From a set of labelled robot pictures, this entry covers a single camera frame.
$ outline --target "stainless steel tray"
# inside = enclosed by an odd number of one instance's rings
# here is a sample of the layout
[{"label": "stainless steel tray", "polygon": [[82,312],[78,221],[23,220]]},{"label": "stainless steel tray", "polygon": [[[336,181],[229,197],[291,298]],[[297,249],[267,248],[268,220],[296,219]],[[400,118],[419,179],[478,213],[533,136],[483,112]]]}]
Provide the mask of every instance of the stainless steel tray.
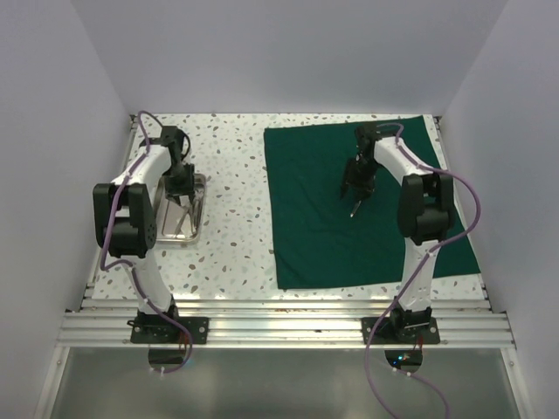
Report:
[{"label": "stainless steel tray", "polygon": [[192,244],[200,238],[206,196],[206,176],[194,175],[195,198],[189,211],[165,198],[163,181],[155,192],[157,243]]}]

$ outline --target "gray wall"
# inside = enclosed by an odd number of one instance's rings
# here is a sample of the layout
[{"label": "gray wall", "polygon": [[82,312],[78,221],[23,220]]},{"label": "gray wall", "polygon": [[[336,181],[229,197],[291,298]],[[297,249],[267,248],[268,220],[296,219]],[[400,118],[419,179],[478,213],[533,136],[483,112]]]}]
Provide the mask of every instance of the gray wall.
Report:
[{"label": "gray wall", "polygon": [[35,409],[64,309],[94,248],[92,187],[128,117],[71,4],[0,11],[0,417]]},{"label": "gray wall", "polygon": [[558,2],[510,0],[443,118],[450,163],[484,204],[474,243],[489,297],[508,310],[549,418],[559,417],[558,16]]},{"label": "gray wall", "polygon": [[506,0],[72,0],[128,111],[442,114]]}]

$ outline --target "speckled white tabletop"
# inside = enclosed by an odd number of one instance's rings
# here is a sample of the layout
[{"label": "speckled white tabletop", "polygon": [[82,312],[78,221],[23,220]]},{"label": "speckled white tabletop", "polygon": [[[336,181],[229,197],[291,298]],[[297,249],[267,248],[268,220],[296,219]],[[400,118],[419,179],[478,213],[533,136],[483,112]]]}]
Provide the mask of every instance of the speckled white tabletop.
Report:
[{"label": "speckled white tabletop", "polygon": [[[392,299],[399,283],[327,290],[278,289],[272,241],[272,215],[264,157],[266,127],[294,127],[416,115],[387,114],[161,114],[192,141],[191,160],[207,176],[201,238],[196,244],[158,244],[155,254],[163,280],[178,299]],[[433,118],[424,117],[441,166],[444,155]],[[158,126],[147,124],[150,136]],[[130,159],[143,136],[136,133]],[[433,279],[433,299],[483,299],[480,275]],[[94,299],[134,299],[120,268],[95,274]]]}]

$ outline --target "white enclosure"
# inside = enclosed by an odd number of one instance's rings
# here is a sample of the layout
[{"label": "white enclosure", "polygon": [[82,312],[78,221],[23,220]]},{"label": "white enclosure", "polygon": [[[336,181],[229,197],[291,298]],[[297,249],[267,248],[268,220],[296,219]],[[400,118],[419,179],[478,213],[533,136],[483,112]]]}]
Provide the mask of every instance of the white enclosure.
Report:
[{"label": "white enclosure", "polygon": [[433,113],[505,0],[72,0],[128,111]]},{"label": "white enclosure", "polygon": [[551,0],[4,2],[0,416],[33,415],[92,280],[93,185],[118,174],[146,108],[443,115],[449,165],[483,202],[493,310],[538,417],[558,417],[557,16]]}]

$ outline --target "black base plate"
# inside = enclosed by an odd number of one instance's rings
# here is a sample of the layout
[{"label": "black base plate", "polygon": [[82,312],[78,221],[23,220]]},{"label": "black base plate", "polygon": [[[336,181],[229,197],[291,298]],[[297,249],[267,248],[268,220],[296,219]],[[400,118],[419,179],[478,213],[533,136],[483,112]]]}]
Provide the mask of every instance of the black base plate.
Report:
[{"label": "black base plate", "polygon": [[[364,317],[361,319],[361,332],[365,345],[369,339],[370,330],[375,325],[377,319],[377,317]],[[440,343],[437,320],[434,317],[431,317],[428,327],[421,327],[416,330],[405,329],[403,333],[397,332],[392,323],[390,323],[390,319],[384,318],[376,330],[375,336],[373,336],[371,345],[415,345],[418,343],[419,336],[423,336],[424,345],[437,345]]]},{"label": "black base plate", "polygon": [[[186,327],[186,329],[192,335],[192,343],[195,345],[205,345],[208,339],[208,330],[210,325],[210,320],[207,317],[179,317],[176,319],[178,323]],[[140,344],[178,344],[178,334],[176,333],[176,327],[166,323],[165,326],[157,327],[157,331],[154,329],[141,328],[136,331],[136,328],[132,328],[132,334],[130,336],[131,343]]]}]

